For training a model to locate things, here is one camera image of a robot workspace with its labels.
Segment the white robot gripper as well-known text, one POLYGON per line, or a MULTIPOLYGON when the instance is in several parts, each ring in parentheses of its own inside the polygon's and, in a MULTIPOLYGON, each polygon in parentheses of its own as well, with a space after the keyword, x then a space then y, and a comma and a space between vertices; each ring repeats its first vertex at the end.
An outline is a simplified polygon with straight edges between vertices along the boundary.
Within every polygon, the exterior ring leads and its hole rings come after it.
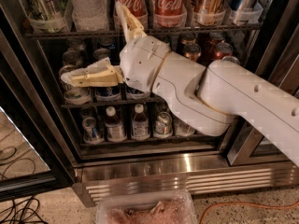
POLYGON ((61 80, 73 87, 114 87, 124 81, 128 87, 151 92, 158 68, 171 49, 154 36, 146 36, 144 26, 127 6, 117 1, 115 8, 127 42, 120 53, 120 67, 104 58, 63 73, 61 80))

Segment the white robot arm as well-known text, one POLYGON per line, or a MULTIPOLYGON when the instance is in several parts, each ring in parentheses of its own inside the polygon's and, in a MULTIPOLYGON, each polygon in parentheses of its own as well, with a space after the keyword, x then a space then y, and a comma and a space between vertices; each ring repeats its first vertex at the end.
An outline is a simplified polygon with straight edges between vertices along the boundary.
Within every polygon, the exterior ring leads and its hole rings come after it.
POLYGON ((120 2, 116 11, 126 45, 120 67, 103 59, 61 75, 73 87, 119 83, 162 97, 171 112, 202 134, 219 136, 240 116, 299 165, 299 100, 244 67, 224 60, 193 62, 147 35, 120 2))

